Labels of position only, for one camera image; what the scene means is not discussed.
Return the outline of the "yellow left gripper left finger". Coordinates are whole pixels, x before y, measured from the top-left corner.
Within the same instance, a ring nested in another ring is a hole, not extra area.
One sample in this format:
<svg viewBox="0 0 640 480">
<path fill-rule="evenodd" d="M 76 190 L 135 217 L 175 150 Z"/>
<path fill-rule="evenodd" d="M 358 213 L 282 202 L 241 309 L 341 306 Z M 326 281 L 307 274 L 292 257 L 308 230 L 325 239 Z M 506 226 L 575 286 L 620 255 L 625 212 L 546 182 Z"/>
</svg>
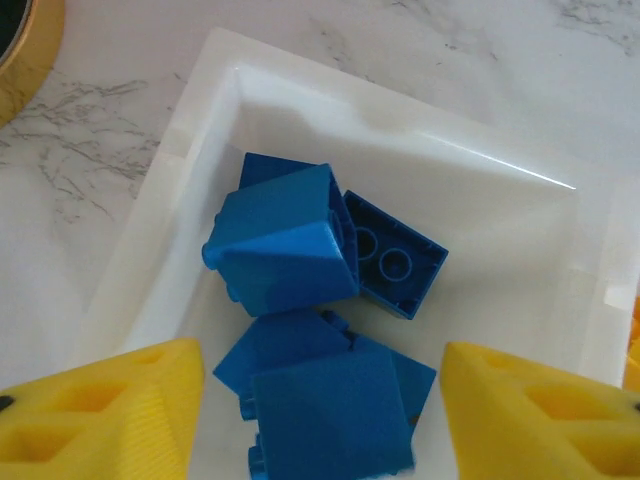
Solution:
<svg viewBox="0 0 640 480">
<path fill-rule="evenodd" d="M 204 387 L 179 338 L 1 392 L 4 479 L 184 479 Z"/>
</svg>

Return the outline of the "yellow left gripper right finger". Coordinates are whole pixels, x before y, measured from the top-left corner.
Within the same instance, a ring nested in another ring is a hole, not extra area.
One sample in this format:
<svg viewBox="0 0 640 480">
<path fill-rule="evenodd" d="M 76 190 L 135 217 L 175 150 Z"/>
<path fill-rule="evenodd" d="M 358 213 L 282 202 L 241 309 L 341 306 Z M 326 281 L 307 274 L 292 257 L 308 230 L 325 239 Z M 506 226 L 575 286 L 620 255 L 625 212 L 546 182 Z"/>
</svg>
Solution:
<svg viewBox="0 0 640 480">
<path fill-rule="evenodd" d="M 461 479 L 636 479 L 636 393 L 467 342 L 440 388 Z"/>
</svg>

